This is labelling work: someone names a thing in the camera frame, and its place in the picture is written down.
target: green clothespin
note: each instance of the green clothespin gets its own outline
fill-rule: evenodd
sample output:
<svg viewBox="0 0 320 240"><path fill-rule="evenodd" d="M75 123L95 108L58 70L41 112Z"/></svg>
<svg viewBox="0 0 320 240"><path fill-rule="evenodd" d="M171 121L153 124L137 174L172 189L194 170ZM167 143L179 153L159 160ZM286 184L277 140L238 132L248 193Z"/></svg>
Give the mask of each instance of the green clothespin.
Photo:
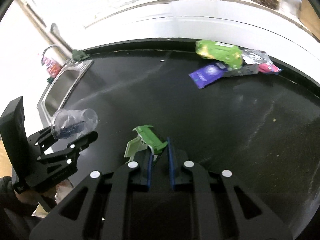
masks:
<svg viewBox="0 0 320 240"><path fill-rule="evenodd" d="M151 149L153 155L159 155L163 152L164 148L168 145L160 135L156 133L152 125L142 125L133 129L138 133L138 136L129 141L125 149L124 157L133 159L136 152Z"/></svg>

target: black countertop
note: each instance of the black countertop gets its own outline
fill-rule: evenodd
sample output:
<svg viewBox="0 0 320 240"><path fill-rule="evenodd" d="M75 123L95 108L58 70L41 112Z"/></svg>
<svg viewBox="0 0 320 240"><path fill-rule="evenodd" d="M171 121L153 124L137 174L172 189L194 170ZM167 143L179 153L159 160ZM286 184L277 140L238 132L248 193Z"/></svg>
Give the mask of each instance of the black countertop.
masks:
<svg viewBox="0 0 320 240"><path fill-rule="evenodd" d="M173 138L190 160L214 172L231 170L296 237L320 203L319 98L282 76L263 74L223 78L199 90L188 74L205 63L195 53L165 50L95 56L64 106L92 108L99 117L99 138L81 152L72 183L93 170L112 172L125 163L126 144L136 137L132 129L150 124ZM144 208L136 228L155 227L150 210L183 203L181 195L164 197L169 188L157 191L150 206L140 195ZM153 239L164 239L156 235Z"/></svg>

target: clear plastic cup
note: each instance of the clear plastic cup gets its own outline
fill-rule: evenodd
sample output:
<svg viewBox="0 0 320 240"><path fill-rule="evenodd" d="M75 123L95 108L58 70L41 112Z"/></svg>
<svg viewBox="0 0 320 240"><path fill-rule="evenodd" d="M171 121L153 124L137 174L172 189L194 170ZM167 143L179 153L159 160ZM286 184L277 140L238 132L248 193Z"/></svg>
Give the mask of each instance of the clear plastic cup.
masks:
<svg viewBox="0 0 320 240"><path fill-rule="evenodd" d="M51 132L57 140L74 139L87 134L97 127L98 116L92 109L66 110L60 109L54 113L51 122Z"/></svg>

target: plastic bag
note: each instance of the plastic bag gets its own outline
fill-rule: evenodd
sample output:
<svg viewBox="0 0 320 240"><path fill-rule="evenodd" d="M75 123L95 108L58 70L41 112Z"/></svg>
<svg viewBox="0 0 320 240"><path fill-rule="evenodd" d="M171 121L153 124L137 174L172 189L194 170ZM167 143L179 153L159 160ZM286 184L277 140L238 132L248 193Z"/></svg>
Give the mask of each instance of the plastic bag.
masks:
<svg viewBox="0 0 320 240"><path fill-rule="evenodd" d="M246 76L259 73L259 65L244 65L240 69L231 70L225 72L222 77L236 77L236 76Z"/></svg>
<svg viewBox="0 0 320 240"><path fill-rule="evenodd" d="M242 50L242 58L249 65L262 63L267 63L268 65L273 64L268 54L262 50L244 49Z"/></svg>
<svg viewBox="0 0 320 240"><path fill-rule="evenodd" d="M59 204L72 190L74 186L69 179L65 179L60 182L57 186L56 202Z"/></svg>

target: white wall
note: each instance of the white wall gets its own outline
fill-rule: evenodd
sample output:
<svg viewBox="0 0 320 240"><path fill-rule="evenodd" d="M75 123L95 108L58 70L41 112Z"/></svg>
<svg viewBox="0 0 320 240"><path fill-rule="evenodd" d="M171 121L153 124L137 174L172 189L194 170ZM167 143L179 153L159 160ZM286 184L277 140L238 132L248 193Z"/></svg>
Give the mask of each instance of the white wall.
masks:
<svg viewBox="0 0 320 240"><path fill-rule="evenodd" d="M23 96L27 136L42 129L36 109L49 77L37 55L48 46L14 1L0 22L0 115Z"/></svg>
<svg viewBox="0 0 320 240"><path fill-rule="evenodd" d="M62 37L77 37L83 24L94 19L98 0L34 0L47 26L56 23Z"/></svg>

